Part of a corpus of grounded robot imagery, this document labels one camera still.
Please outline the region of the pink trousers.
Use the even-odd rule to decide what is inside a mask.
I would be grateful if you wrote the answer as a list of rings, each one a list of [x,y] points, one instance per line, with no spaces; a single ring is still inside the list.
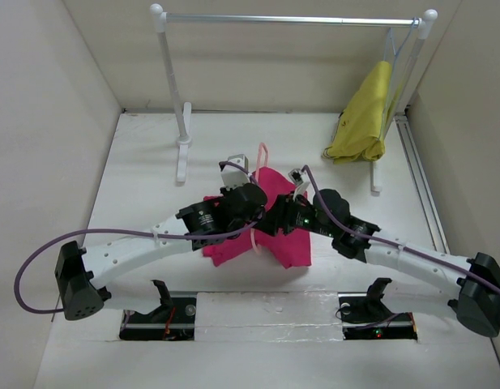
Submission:
[[[295,186],[281,173],[269,167],[259,169],[259,185],[267,196],[266,211],[270,211],[279,195],[286,195],[295,189]],[[275,237],[263,232],[254,233],[255,242],[269,250],[274,258],[284,267],[308,267],[311,265],[310,234],[297,229],[288,235],[278,232]],[[250,231],[245,231],[236,239],[226,240],[219,245],[202,248],[204,257],[212,259],[213,264],[219,267],[222,263],[236,258],[247,251],[253,251]]]

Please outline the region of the pink plastic hanger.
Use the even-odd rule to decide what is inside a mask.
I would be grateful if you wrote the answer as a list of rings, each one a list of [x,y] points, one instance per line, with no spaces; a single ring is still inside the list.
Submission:
[[[262,167],[267,167],[268,165],[268,158],[269,158],[269,151],[267,148],[267,145],[263,142],[259,144],[259,149],[258,149],[258,156],[256,160],[256,168],[254,171],[254,178],[257,182],[259,182],[259,177],[260,177],[260,170]],[[255,230],[251,229],[250,230],[250,242],[253,248],[253,251],[257,255],[261,255],[262,253],[262,248],[261,246],[256,242],[255,239]]]

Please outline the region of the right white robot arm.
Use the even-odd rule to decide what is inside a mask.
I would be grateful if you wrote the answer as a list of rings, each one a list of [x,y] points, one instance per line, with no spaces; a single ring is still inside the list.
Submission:
[[[447,295],[445,310],[478,335],[500,333],[500,267],[485,253],[474,257],[425,250],[390,237],[376,224],[352,216],[336,190],[323,189],[312,200],[281,194],[256,225],[269,236],[298,229],[331,239],[347,259],[388,267],[437,287]]]

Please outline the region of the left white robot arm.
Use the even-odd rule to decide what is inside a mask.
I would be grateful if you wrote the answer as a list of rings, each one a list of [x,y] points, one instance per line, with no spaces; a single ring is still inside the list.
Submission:
[[[266,204],[265,192],[246,183],[185,207],[140,235],[124,234],[88,248],[67,242],[54,272],[65,319],[84,319],[104,308],[146,314],[157,322],[166,319],[171,302],[162,280],[152,277],[148,289],[138,292],[121,285],[123,277],[157,260],[238,237],[258,220]]]

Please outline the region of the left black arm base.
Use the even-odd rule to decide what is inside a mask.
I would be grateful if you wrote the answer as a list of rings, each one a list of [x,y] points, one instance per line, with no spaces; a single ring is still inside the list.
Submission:
[[[148,314],[125,311],[119,338],[125,341],[194,340],[197,293],[170,292],[165,282],[153,280],[160,304]]]

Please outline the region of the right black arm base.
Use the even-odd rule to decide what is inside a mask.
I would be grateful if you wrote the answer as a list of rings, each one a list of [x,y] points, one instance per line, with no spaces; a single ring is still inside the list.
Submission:
[[[377,278],[365,292],[338,293],[335,317],[343,340],[418,340],[411,312],[392,312],[384,303],[390,278]]]

